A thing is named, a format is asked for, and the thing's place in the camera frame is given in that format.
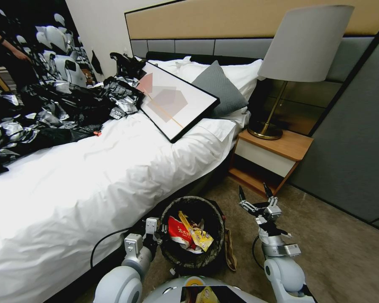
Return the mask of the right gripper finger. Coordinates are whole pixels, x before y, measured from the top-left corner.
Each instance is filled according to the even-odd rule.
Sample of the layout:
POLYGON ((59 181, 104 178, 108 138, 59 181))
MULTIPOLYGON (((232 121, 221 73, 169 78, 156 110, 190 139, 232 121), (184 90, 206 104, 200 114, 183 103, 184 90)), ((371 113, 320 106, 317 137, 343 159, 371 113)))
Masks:
POLYGON ((265 208, 267 207, 267 202, 254 203, 254 204, 251 204, 250 202, 248 202, 246 200, 245 193, 241 186, 239 186, 239 198, 240 198, 239 205, 243 209, 245 209, 250 215, 253 215, 254 217, 258 217, 259 215, 262 215, 265 208))
POLYGON ((268 198, 268 201, 267 201, 269 203, 268 206, 276 207, 278 203, 278 198, 274 196, 272 190, 269 188, 269 186, 265 182, 263 183, 263 186, 264 186, 265 194, 268 198))

